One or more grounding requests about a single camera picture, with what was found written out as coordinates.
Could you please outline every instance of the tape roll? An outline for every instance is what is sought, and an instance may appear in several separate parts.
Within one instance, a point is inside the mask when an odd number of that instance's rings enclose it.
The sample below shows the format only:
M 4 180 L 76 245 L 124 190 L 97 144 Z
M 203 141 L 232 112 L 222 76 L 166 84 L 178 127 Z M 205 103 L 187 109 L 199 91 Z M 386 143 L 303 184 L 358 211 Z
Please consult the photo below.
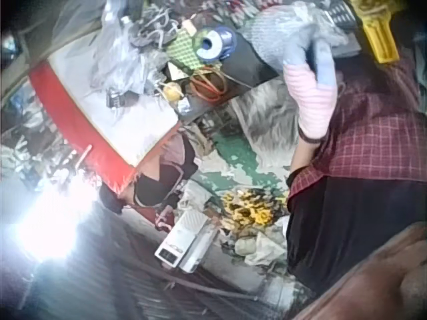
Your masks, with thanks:
M 237 46 L 234 31 L 227 27 L 202 29 L 193 38 L 193 50 L 203 62 L 211 63 L 229 57 Z

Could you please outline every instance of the corrugated metal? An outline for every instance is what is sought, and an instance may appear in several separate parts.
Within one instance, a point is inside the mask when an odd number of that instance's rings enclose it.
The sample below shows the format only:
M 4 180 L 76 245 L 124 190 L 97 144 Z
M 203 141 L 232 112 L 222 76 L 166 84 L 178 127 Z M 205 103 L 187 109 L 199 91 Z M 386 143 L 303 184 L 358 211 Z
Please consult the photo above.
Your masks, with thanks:
M 278 319 L 278 312 L 263 303 L 171 285 L 130 268 L 117 259 L 116 249 L 161 270 L 153 243 L 98 208 L 81 228 L 76 249 L 68 259 L 40 266 L 24 312 L 48 320 Z M 172 272 L 174 277 L 193 283 L 236 291 L 203 270 L 192 275 Z

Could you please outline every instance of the yellow flowers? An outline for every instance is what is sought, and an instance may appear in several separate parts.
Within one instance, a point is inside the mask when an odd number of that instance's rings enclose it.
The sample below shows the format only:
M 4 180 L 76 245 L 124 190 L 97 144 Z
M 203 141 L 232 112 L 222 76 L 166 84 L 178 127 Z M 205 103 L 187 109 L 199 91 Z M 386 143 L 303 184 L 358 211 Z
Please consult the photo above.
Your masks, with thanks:
M 230 191 L 222 197 L 222 201 L 227 213 L 241 226 L 254 223 L 269 225 L 286 212 L 284 198 L 276 198 L 271 191 L 264 189 Z

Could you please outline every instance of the red plaid shirt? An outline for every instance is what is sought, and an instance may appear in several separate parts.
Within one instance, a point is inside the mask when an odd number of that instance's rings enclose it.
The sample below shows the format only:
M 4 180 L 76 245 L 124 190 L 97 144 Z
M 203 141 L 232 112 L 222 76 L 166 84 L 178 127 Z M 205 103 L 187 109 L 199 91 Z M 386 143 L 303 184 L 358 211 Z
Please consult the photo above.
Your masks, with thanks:
M 290 198 L 324 176 L 427 182 L 427 118 L 417 111 L 413 64 L 401 56 L 374 72 L 358 65 L 358 75 L 344 74 L 326 140 Z

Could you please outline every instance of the pink glove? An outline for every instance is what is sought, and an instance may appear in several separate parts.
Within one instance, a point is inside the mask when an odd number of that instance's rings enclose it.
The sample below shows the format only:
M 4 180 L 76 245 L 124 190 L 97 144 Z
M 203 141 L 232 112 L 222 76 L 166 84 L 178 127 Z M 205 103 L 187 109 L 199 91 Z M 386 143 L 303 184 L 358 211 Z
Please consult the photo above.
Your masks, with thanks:
M 284 52 L 285 82 L 300 109 L 300 136 L 309 143 L 325 137 L 338 94 L 330 46 L 323 39 L 313 38 L 315 30 L 314 25 L 308 25 L 292 35 Z M 310 45 L 316 74 L 307 64 Z

